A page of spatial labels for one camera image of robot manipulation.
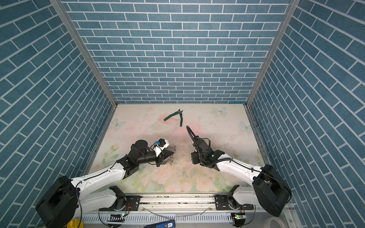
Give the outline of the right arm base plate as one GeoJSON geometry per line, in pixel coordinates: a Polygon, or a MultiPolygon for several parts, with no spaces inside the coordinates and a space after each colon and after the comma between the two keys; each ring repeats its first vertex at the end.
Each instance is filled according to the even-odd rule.
{"type": "Polygon", "coordinates": [[[252,204],[239,204],[232,196],[227,194],[214,195],[215,208],[217,211],[240,211],[240,210],[253,210],[254,205],[252,204]]]}

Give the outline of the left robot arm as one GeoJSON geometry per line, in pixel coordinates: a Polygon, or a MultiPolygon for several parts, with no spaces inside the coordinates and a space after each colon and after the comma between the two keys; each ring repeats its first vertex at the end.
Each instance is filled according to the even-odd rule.
{"type": "Polygon", "coordinates": [[[125,194],[111,183],[123,180],[138,171],[141,164],[159,167],[174,156],[176,146],[165,139],[148,146],[138,140],[130,152],[114,164],[94,173],[76,178],[62,176],[55,180],[36,205],[36,212],[47,228],[62,228],[74,218],[98,209],[126,209],[125,194]],[[109,185],[107,190],[97,190],[109,185]]]}

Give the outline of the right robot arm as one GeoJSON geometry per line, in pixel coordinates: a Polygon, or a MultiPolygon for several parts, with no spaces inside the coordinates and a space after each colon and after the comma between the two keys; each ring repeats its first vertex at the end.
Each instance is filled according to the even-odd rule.
{"type": "Polygon", "coordinates": [[[191,153],[193,164],[215,169],[219,172],[233,175],[253,187],[255,197],[243,196],[243,188],[233,187],[230,194],[233,203],[259,204],[266,212],[273,216],[280,216],[285,205],[291,200],[292,191],[273,166],[254,166],[235,158],[225,152],[214,151],[204,138],[193,137],[195,152],[191,153]]]}

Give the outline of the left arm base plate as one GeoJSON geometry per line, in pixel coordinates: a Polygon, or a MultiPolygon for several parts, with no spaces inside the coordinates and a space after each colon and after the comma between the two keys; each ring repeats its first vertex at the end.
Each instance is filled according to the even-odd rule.
{"type": "Polygon", "coordinates": [[[141,196],[127,195],[124,198],[118,197],[110,207],[102,207],[101,211],[138,211],[141,196]]]}

